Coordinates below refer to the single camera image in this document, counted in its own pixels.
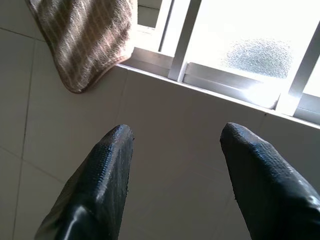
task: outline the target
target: frosted glass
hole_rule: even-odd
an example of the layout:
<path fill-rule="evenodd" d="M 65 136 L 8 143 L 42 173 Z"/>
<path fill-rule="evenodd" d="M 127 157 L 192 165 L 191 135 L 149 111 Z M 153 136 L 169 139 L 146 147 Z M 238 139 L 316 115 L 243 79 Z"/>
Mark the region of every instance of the frosted glass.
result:
<path fill-rule="evenodd" d="M 187 61 L 261 81 L 292 81 L 319 9 L 319 0 L 202 0 Z"/>

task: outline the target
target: striped towel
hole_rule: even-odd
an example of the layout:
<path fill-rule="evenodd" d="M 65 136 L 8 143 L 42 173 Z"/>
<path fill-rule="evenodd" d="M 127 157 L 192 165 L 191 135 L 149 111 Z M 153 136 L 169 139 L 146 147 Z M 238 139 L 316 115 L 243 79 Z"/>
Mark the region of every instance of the striped towel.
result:
<path fill-rule="evenodd" d="M 82 93 L 130 58 L 137 0 L 26 0 L 64 86 Z"/>

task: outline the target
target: window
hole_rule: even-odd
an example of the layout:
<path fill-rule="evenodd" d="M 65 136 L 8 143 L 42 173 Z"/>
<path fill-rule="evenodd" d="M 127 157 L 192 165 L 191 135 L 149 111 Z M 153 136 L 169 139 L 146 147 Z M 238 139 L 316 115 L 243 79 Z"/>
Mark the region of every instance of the window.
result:
<path fill-rule="evenodd" d="M 171 0 L 138 0 L 136 47 L 159 51 L 170 5 Z"/>
<path fill-rule="evenodd" d="M 320 124 L 320 1 L 156 1 L 130 66 Z"/>

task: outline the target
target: window mullion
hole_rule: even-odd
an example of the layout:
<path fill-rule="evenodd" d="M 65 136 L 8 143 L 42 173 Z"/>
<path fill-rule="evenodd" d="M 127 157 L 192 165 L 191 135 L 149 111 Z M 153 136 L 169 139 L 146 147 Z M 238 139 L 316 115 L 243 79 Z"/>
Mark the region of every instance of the window mullion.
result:
<path fill-rule="evenodd" d="M 303 56 L 302 62 L 296 72 L 289 89 L 279 98 L 275 110 L 281 114 L 293 116 L 303 95 L 305 86 L 317 63 L 320 55 L 320 22 L 312 36 L 309 46 Z"/>
<path fill-rule="evenodd" d="M 165 23 L 164 23 L 162 36 L 161 36 L 161 40 L 160 40 L 160 44 L 159 44 L 158 52 L 160 52 L 160 53 L 161 53 L 163 45 L 164 45 L 164 41 L 165 41 L 165 37 L 166 37 L 166 34 L 167 34 L 167 29 L 168 29 L 168 26 L 169 26 L 169 21 L 170 21 L 170 18 L 171 18 L 172 9 L 174 7 L 174 4 L 175 4 L 175 0 L 171 0 L 169 11 L 168 11 Z"/>
<path fill-rule="evenodd" d="M 182 82 L 186 70 L 186 53 L 196 22 L 201 0 L 190 0 L 168 78 Z"/>
<path fill-rule="evenodd" d="M 154 29 L 154 35 L 155 35 L 154 44 L 156 45 L 155 49 L 157 50 L 161 45 L 163 32 L 165 31 L 167 19 L 169 17 L 170 7 L 171 7 L 171 0 L 162 0 L 158 18 L 155 25 L 155 29 Z"/>

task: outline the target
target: window glass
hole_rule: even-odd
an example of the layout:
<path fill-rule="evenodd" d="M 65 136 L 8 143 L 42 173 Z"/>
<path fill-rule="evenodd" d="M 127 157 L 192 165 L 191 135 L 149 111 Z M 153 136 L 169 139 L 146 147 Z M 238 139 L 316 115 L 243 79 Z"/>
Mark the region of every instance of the window glass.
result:
<path fill-rule="evenodd" d="M 187 61 L 281 86 L 296 74 L 319 9 L 319 0 L 202 0 Z"/>
<path fill-rule="evenodd" d="M 161 53 L 174 57 L 183 28 L 190 0 L 174 0 L 167 29 L 164 34 Z"/>
<path fill-rule="evenodd" d="M 158 52 L 171 0 L 138 0 L 135 46 Z"/>

